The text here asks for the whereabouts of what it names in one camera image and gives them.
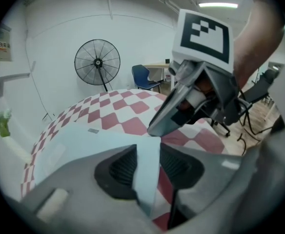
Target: forearm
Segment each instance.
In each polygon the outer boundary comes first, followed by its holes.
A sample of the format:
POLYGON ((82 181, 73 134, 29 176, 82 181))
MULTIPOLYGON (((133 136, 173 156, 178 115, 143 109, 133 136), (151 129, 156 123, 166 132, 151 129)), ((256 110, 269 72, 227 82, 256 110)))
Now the forearm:
POLYGON ((234 72, 240 88, 277 49, 285 19, 273 0, 253 0, 248 23, 234 42, 234 72))

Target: table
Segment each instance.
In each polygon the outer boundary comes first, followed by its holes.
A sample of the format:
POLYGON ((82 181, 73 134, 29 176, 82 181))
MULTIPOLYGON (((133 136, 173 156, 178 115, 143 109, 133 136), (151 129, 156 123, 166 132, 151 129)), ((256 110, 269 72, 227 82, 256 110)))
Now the table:
MULTIPOLYGON (((68 122, 74 121, 93 128, 148 136, 149 122, 165 98, 166 96, 153 91, 122 89, 88 97, 65 109, 44 129, 34 144, 31 152, 32 162, 24 168, 21 197, 35 187, 33 171, 36 157, 59 129, 68 122)), ((162 137, 162 142, 217 154, 228 154, 216 132, 204 119, 197 121, 194 125, 185 125, 162 137)), ((168 221, 171 202, 172 185, 164 170, 160 168, 156 191, 156 208, 159 210, 153 212, 151 218, 162 229, 168 221)))
MULTIPOLYGON (((164 62, 159 62, 159 63, 152 63, 152 64, 147 64, 144 65, 147 69, 160 69, 162 72, 162 77, 164 77, 164 69, 169 67, 169 63, 164 63, 164 62)), ((171 75, 171 91, 173 90, 175 86, 175 77, 171 75)))

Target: blue chair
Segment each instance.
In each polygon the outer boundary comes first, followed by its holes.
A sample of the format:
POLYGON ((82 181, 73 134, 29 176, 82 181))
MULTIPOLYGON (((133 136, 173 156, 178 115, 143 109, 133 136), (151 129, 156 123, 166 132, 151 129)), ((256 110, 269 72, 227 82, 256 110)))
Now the blue chair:
POLYGON ((148 80, 149 73, 150 71, 142 65, 133 66, 132 74, 134 77, 135 85, 139 89, 145 89, 145 90, 150 90, 154 87, 158 87, 160 93, 160 83, 156 81, 149 81, 148 80))

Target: light blue cloth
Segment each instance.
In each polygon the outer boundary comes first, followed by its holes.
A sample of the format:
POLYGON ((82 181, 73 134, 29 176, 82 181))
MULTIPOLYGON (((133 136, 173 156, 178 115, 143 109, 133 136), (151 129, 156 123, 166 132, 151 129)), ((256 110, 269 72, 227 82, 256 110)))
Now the light blue cloth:
POLYGON ((159 178, 161 138, 129 135, 102 129, 98 129, 98 132, 96 130, 90 132, 89 129, 87 125, 70 122, 59 130, 36 159, 35 184, 39 184, 72 160, 136 144, 138 164, 133 189, 137 192, 141 208, 150 216, 159 178))

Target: black and white pattern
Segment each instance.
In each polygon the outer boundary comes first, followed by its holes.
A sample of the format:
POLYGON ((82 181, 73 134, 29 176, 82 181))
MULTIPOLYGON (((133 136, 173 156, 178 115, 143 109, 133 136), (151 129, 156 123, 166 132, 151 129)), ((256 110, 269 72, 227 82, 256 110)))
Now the black and white pattern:
POLYGON ((186 13, 181 47, 200 51, 229 63, 228 27, 212 19, 186 13))

